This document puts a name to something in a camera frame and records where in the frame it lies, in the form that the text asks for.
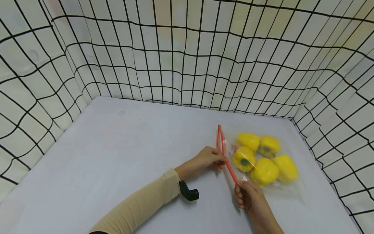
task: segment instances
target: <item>left hand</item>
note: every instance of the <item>left hand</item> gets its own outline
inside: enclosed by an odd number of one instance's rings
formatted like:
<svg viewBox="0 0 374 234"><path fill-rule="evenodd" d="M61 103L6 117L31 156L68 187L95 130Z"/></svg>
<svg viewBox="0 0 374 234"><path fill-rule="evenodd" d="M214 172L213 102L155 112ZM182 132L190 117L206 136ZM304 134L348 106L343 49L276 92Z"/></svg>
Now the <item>left hand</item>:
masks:
<svg viewBox="0 0 374 234"><path fill-rule="evenodd" d="M206 146L195 157L175 168L180 180L198 176L207 167L220 171L227 161L221 152L213 147Z"/></svg>

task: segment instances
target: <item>white table surface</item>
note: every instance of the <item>white table surface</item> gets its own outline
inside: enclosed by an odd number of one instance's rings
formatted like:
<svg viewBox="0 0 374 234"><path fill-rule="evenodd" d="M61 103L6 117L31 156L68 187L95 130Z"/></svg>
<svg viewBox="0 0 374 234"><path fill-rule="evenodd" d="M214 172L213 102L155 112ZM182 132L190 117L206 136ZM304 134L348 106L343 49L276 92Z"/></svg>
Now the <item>white table surface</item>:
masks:
<svg viewBox="0 0 374 234"><path fill-rule="evenodd" d="M284 232L358 233L292 123L285 119L97 97L0 204L0 233L88 233L117 203L215 146L217 125L285 136L304 182L304 204L266 194ZM188 183L136 233L251 233L233 205L227 169Z"/></svg>

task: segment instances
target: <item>red plastic strip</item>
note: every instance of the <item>red plastic strip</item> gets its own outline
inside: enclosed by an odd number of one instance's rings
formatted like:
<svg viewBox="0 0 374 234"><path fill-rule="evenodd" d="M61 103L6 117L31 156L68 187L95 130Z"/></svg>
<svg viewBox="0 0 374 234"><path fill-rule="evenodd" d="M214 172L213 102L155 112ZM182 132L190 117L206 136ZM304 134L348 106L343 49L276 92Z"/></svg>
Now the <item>red plastic strip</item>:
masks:
<svg viewBox="0 0 374 234"><path fill-rule="evenodd" d="M221 147L220 147L220 144L219 144L219 139L220 139L220 136L221 136L221 145L222 145L222 150L221 150ZM226 156L226 148L225 148L225 135L223 134L222 132L222 128L220 125L218 125L218 131L217 131L217 141L216 141L216 145L217 145L217 149L219 151L221 151L221 153L227 158ZM227 166L227 169L229 170L230 172L230 175L231 177L233 178L234 180L234 183L235 185L237 185L237 177L231 167L231 164L229 161L226 162L226 166Z"/></svg>

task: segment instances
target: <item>black grid lines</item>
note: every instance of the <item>black grid lines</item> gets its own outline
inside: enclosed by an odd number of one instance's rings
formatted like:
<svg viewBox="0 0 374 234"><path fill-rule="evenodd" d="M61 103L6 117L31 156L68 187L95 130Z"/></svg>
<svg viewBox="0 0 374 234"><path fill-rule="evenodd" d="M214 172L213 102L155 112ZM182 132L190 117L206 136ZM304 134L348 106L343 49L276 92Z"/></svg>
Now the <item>black grid lines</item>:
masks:
<svg viewBox="0 0 374 234"><path fill-rule="evenodd" d="M374 2L293 2L13 0L0 16L4 189L96 96L160 102L290 119L368 233Z"/></svg>

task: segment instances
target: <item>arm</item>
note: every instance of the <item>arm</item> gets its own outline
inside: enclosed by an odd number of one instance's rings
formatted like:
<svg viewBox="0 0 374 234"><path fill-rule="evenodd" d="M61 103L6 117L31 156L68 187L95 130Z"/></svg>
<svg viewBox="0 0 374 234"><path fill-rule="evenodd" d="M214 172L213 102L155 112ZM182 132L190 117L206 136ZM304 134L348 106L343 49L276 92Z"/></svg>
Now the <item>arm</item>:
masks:
<svg viewBox="0 0 374 234"><path fill-rule="evenodd" d="M179 194L179 176L174 169L131 194L107 213L91 232L130 234L162 205Z"/></svg>
<svg viewBox="0 0 374 234"><path fill-rule="evenodd" d="M199 175L212 166L221 170L226 158L218 150L205 147L191 160L175 169L169 169L161 177L131 194L107 213L90 230L91 234L131 234L162 205L179 193L179 180Z"/></svg>
<svg viewBox="0 0 374 234"><path fill-rule="evenodd" d="M251 181L235 186L236 202L244 209L260 234L284 234L262 192Z"/></svg>

